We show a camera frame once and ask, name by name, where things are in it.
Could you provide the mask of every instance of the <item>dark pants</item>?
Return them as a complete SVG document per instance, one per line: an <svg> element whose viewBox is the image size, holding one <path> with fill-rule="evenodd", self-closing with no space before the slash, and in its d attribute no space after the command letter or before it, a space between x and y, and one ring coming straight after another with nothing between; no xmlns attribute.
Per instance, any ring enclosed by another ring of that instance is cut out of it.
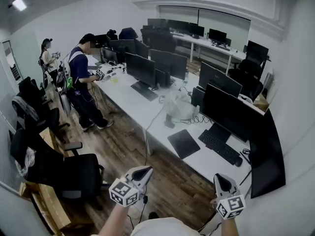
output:
<svg viewBox="0 0 315 236"><path fill-rule="evenodd" d="M56 87L57 86L58 71L54 70L54 71L50 72L49 75L53 79L54 86Z"/></svg>
<svg viewBox="0 0 315 236"><path fill-rule="evenodd" d="M67 93L67 96L80 118L79 123L83 128L91 125L91 121L99 127L107 125L100 110L97 109L93 97L88 93L75 95L74 91Z"/></svg>

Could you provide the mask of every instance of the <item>wooden floor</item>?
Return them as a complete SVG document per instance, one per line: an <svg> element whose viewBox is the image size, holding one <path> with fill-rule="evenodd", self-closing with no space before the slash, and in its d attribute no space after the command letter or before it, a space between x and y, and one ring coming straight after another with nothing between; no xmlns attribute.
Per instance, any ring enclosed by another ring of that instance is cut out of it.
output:
<svg viewBox="0 0 315 236"><path fill-rule="evenodd" d="M189 70L194 72L200 63L189 63ZM113 119L114 125L104 130L95 126L83 132L78 123L77 113L73 110L67 118L53 90L49 93L54 100L52 107L59 107L61 122L69 122L61 133L66 141L81 141L83 148L79 153L95 153L99 163L105 167L104 180L112 182L132 167L144 165L145 142L142 131L125 113L110 104L113 114L108 114L103 107L101 95L95 90L98 108L107 119ZM148 155L148 163L154 168L153 176L148 184L147 196L149 201L143 212L142 221L146 220L151 211L160 217L175 217L193 229L199 229L214 213L210 200L215 198L214 186L205 178L197 174L181 159L157 145L152 156ZM109 199L108 191L102 191L98 198L103 210L96 210L91 204L86 204L86 210L95 223L96 232L101 229L108 218L114 202ZM141 213L141 204L132 206L129 215L133 224L137 225ZM132 227L126 220L125 235L130 235Z"/></svg>

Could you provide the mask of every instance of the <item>doorway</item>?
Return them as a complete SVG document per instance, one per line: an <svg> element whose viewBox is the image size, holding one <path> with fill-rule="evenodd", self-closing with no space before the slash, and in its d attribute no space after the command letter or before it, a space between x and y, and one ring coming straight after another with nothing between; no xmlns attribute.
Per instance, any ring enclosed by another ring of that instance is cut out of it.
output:
<svg viewBox="0 0 315 236"><path fill-rule="evenodd" d="M22 81L21 73L19 71L19 68L15 62L15 58L11 49L11 43L10 41L3 42L3 48L4 48L4 53L6 57L6 61L9 64L11 73L13 74L13 77L16 81L17 84L19 84Z"/></svg>

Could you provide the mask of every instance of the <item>plastic bag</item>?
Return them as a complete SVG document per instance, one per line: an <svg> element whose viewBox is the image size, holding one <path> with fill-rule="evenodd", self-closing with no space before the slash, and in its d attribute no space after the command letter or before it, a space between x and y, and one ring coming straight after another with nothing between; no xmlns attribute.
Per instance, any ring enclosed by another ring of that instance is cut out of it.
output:
<svg viewBox="0 0 315 236"><path fill-rule="evenodd" d="M21 165L17 161L15 161L15 165L18 168L18 171L22 177L25 177L29 171L29 167L32 167L34 165L35 155L36 151L28 147L26 150L24 167L22 168Z"/></svg>
<svg viewBox="0 0 315 236"><path fill-rule="evenodd" d="M171 91L165 96L166 112L178 120L188 120L195 116L196 108L191 105L191 97L183 91Z"/></svg>

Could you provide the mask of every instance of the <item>cap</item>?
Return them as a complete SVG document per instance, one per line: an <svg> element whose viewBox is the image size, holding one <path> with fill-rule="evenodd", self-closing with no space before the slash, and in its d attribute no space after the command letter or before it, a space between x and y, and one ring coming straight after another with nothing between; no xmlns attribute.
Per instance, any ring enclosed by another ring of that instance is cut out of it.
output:
<svg viewBox="0 0 315 236"><path fill-rule="evenodd" d="M45 38L44 39L44 41L43 41L43 44L45 44L45 43L47 43L47 42L51 42L51 41L53 41L53 39L52 38Z"/></svg>
<svg viewBox="0 0 315 236"><path fill-rule="evenodd" d="M83 38L80 40L80 43L93 42L96 43L96 37L92 33L85 34Z"/></svg>

